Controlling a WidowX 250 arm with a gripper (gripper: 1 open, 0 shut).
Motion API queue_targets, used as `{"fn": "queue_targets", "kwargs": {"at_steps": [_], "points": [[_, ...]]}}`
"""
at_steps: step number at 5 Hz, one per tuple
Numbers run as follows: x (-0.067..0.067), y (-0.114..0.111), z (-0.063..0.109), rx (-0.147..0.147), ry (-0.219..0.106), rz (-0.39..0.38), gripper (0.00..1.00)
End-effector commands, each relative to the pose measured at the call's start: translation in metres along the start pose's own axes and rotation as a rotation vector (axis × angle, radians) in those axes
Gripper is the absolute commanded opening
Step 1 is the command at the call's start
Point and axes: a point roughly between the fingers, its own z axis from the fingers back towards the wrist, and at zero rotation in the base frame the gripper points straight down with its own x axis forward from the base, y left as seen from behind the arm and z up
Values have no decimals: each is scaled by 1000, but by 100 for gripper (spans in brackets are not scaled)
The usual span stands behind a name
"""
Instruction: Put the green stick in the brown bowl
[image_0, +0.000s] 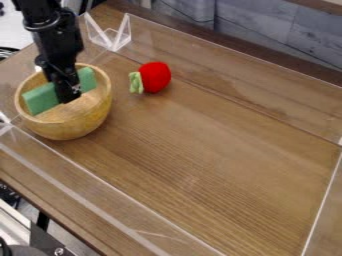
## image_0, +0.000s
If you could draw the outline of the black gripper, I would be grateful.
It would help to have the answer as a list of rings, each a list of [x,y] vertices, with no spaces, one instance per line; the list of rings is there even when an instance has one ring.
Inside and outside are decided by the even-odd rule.
[[[75,67],[85,49],[78,17],[70,9],[26,9],[25,28],[39,49],[35,64],[47,81],[54,82],[59,102],[67,104],[82,95]]]

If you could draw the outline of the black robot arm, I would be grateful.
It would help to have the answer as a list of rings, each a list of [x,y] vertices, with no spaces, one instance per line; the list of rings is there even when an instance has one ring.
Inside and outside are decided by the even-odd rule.
[[[85,44],[78,16],[59,0],[13,0],[13,3],[23,14],[23,26],[39,50],[35,63],[55,85],[59,102],[69,103],[82,95],[77,57]]]

